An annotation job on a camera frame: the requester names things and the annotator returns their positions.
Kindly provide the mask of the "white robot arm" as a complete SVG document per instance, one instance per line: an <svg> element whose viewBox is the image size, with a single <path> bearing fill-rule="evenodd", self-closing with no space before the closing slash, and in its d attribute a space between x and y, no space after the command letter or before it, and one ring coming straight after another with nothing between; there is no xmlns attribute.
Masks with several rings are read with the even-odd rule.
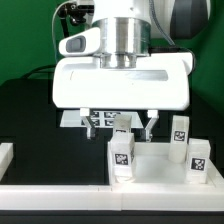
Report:
<svg viewBox="0 0 224 224"><path fill-rule="evenodd" d="M160 110L189 105L188 75L195 56L177 46L208 23L211 0L73 0L75 17L90 27L60 41L63 59L55 68L53 101L78 108L95 136L92 109L145 110L151 129Z"/></svg>

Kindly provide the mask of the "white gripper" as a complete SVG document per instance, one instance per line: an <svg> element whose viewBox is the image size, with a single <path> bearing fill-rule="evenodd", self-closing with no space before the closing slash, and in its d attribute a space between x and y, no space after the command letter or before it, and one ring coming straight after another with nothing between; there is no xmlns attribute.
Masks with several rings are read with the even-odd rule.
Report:
<svg viewBox="0 0 224 224"><path fill-rule="evenodd" d="M53 102L59 108L81 108L87 138L96 137L90 109L147 110L139 113L142 138L150 142L157 110L183 110L189 105L190 52L153 53L139 57L134 68L105 69L94 54L100 30L91 28L59 43L63 58L53 78Z"/></svg>

